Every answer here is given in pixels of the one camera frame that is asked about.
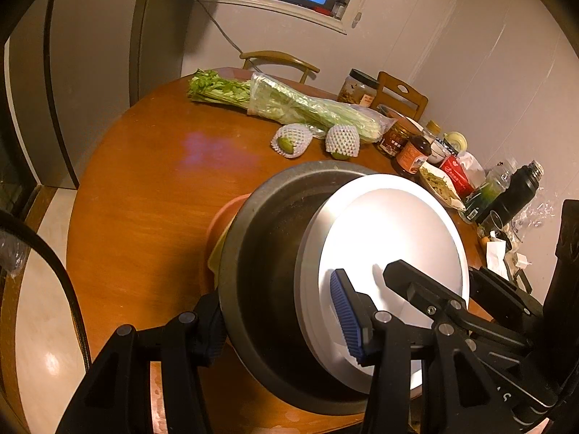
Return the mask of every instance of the chair backrest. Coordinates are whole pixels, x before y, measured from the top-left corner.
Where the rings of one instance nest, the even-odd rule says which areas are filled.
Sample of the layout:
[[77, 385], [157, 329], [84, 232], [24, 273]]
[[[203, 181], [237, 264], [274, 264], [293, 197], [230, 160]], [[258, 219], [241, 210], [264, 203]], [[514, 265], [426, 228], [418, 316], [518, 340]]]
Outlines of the chair backrest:
[[[412, 108], [392, 95], [387, 94], [384, 92], [384, 88], [387, 88], [401, 98], [410, 101], [412, 104], [416, 105], [416, 108]], [[375, 109], [381, 104], [391, 107], [395, 111], [400, 112], [400, 114], [418, 121], [426, 108], [426, 104], [428, 104], [428, 98], [425, 95], [420, 94], [408, 83], [399, 80], [398, 78], [394, 78], [386, 72], [380, 72], [378, 74], [377, 95], [374, 98], [374, 101], [372, 101], [370, 108]]]
[[311, 63], [304, 62], [293, 55], [279, 52], [277, 50], [261, 50], [257, 52], [244, 52], [239, 55], [241, 60], [245, 60], [243, 64], [244, 69], [251, 66], [251, 59], [267, 60], [267, 62], [281, 63], [282, 65], [297, 66], [302, 72], [302, 78], [299, 80], [301, 84], [305, 84], [310, 72], [319, 73], [320, 69]]

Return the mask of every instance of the black pot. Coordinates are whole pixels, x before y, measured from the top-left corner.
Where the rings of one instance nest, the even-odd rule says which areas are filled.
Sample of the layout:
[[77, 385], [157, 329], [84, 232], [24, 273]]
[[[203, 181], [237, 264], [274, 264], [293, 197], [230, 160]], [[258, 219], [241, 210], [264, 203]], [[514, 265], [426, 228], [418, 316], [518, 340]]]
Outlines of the black pot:
[[297, 321], [293, 274], [310, 219], [344, 184], [374, 174], [342, 161], [286, 169], [245, 201], [227, 234], [219, 298], [229, 338], [251, 374], [283, 401], [309, 412], [362, 413], [367, 395], [320, 365]]

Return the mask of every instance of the red label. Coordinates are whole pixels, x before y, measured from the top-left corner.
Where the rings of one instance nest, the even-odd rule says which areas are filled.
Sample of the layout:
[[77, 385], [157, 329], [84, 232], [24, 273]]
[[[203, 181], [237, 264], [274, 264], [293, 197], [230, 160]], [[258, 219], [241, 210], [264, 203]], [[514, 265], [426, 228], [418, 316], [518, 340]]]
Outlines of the red label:
[[440, 164], [439, 168], [442, 169], [449, 178], [451, 178], [459, 197], [467, 197], [468, 194], [474, 191], [470, 182], [468, 182], [468, 177], [464, 172], [464, 168], [458, 162], [455, 155], [446, 157]]

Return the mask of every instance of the electrical cable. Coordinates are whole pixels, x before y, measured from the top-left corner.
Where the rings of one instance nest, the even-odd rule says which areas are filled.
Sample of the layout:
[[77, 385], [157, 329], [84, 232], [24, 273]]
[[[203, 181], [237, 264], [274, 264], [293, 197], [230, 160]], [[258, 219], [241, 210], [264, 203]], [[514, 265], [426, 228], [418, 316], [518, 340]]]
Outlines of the electrical cable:
[[86, 336], [85, 322], [80, 313], [80, 305], [74, 292], [74, 287], [66, 269], [56, 253], [50, 246], [30, 227], [24, 222], [18, 220], [8, 212], [0, 209], [0, 229], [14, 235], [23, 243], [27, 244], [31, 249], [35, 250], [38, 255], [50, 266], [50, 269], [56, 274], [60, 285], [63, 288], [64, 294], [67, 298], [68, 305], [71, 309], [72, 323], [74, 324], [76, 337], [82, 353], [82, 359], [85, 363], [85, 371], [88, 372], [92, 364], [90, 358], [89, 340]]
[[[207, 7], [199, 0], [195, 0], [196, 2], [198, 2], [201, 5], [201, 8], [203, 8], [203, 11], [205, 11], [205, 13], [207, 14], [207, 16], [209, 16], [209, 19], [213, 22], [213, 24], [215, 25], [215, 27], [219, 30], [219, 32], [222, 34], [223, 37], [225, 37], [225, 40], [227, 40], [228, 43], [230, 43], [230, 45], [239, 52], [239, 54], [243, 53], [243, 50], [241, 50], [239, 48], [239, 46], [233, 42], [233, 40], [231, 39], [231, 37], [229, 37], [227, 35], [227, 33], [223, 30], [223, 28], [219, 25], [219, 23], [215, 20], [215, 18], [213, 17], [213, 15], [209, 12], [209, 10], [207, 9]], [[251, 66], [253, 66], [254, 69], [256, 69], [257, 72], [263, 73], [258, 66], [256, 66], [251, 60], [249, 60], [249, 62], [251, 63]]]

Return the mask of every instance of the round dining table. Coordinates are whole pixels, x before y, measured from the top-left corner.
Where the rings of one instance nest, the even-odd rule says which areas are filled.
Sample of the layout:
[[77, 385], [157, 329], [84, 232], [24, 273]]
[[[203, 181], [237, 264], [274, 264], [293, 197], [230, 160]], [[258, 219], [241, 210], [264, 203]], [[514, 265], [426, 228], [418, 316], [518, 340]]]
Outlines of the round dining table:
[[[218, 72], [237, 80], [252, 73]], [[299, 158], [280, 156], [270, 147], [279, 124], [236, 108], [191, 102], [188, 81], [163, 85], [126, 111], [82, 177], [68, 232], [67, 268], [93, 358], [121, 324], [138, 330], [162, 326], [193, 309], [207, 291], [200, 271], [207, 229], [222, 206], [283, 169], [331, 159], [316, 139]], [[283, 82], [307, 95], [335, 99], [312, 86]], [[394, 174], [374, 145], [363, 145], [351, 161]], [[480, 267], [474, 227], [457, 214], [451, 217], [469, 265]], [[200, 377], [216, 434], [321, 433], [363, 417], [322, 416], [286, 404], [251, 376], [228, 344], [213, 367], [200, 369]], [[166, 432], [158, 365], [152, 368], [151, 397], [154, 431]]]

